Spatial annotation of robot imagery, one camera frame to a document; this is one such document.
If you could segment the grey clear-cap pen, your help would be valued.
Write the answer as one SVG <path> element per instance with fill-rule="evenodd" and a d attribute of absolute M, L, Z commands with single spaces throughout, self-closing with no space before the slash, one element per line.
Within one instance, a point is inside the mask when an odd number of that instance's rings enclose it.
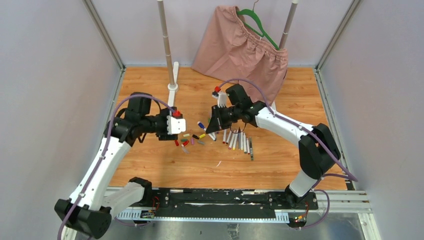
<path fill-rule="evenodd" d="M 251 161 L 254 161 L 253 142 L 252 142 L 252 137 L 251 136 L 248 138 L 248 143 L 249 143 L 250 160 Z"/>

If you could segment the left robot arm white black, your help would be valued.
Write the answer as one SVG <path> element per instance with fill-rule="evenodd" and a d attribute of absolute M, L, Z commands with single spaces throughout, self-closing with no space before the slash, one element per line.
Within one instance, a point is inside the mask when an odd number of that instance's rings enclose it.
<path fill-rule="evenodd" d="M 174 117 L 178 111 L 175 106 L 176 91 L 171 90 L 168 102 L 164 102 L 147 93 L 133 93 L 120 103 L 112 112 L 106 124 L 105 132 L 88 171 L 80 184 L 73 191 L 69 199 L 59 199 L 54 207 L 62 223 L 59 227 L 57 239 L 68 240 L 67 230 L 73 233 L 82 233 L 89 239 L 101 238 L 109 229 L 112 220 L 127 207 L 138 203 L 142 207 L 149 206 L 154 200 L 151 182 L 135 177 L 118 192 L 106 197 L 108 184 L 112 179 L 118 165 L 129 152 L 135 140 L 148 132 L 142 131 L 131 137 L 132 129 L 138 127 L 135 122 L 124 125 L 118 122 L 120 107 L 125 102 L 148 99 L 165 106 L 164 114 L 153 117 L 154 122 L 171 123 L 165 125 L 165 135 L 175 139 L 178 134 L 185 131 L 185 120 L 182 116 Z"/>

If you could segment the purple cap white marker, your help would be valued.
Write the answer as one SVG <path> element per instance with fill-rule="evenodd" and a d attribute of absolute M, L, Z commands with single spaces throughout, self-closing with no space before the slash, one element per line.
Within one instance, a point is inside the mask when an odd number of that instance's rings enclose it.
<path fill-rule="evenodd" d="M 233 142 L 234 142 L 234 138 L 235 138 L 235 134 L 234 134 L 234 133 L 232 133 L 232 134 L 231 134 L 231 137 L 230 137 L 230 140 L 229 140 L 229 143 L 228 143 L 228 149 L 229 149 L 229 150 L 232 150 L 232 149 L 233 149 Z"/>

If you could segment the clear pen cap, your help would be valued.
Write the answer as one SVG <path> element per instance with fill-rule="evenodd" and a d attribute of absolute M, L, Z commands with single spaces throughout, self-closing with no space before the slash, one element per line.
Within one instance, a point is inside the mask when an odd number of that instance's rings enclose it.
<path fill-rule="evenodd" d="M 189 154 L 190 152 L 187 150 L 187 148 L 185 146 L 182 146 L 181 149 L 183 150 L 184 153 Z"/>

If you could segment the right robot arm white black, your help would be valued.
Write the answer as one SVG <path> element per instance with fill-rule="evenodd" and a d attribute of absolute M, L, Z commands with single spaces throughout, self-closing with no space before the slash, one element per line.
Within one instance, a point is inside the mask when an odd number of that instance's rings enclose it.
<path fill-rule="evenodd" d="M 300 171 L 285 189 L 286 204 L 298 209 L 307 193 L 338 162 L 341 155 L 329 127 L 323 123 L 305 124 L 274 111 L 264 101 L 253 102 L 244 87 L 235 84 L 225 91 L 216 86 L 212 95 L 217 104 L 211 107 L 207 134 L 230 129 L 241 120 L 268 130 L 295 145 L 299 151 Z"/>

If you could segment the red cap white marker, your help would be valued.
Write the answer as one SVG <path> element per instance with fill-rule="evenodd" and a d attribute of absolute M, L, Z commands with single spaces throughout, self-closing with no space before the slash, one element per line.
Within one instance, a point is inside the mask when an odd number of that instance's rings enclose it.
<path fill-rule="evenodd" d="M 251 154 L 251 150 L 250 150 L 250 141 L 249 141 L 249 138 L 248 137 L 246 138 L 245 143 L 246 143 L 245 151 L 246 151 L 246 153 L 248 155 L 250 155 Z"/>

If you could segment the yellow cap white marker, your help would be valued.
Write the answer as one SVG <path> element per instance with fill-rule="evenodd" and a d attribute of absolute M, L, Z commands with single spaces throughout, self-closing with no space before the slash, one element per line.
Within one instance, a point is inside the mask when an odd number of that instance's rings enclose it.
<path fill-rule="evenodd" d="M 239 135 L 238 135 L 237 132 L 233 134 L 232 150 L 235 150 L 236 149 L 238 136 Z"/>

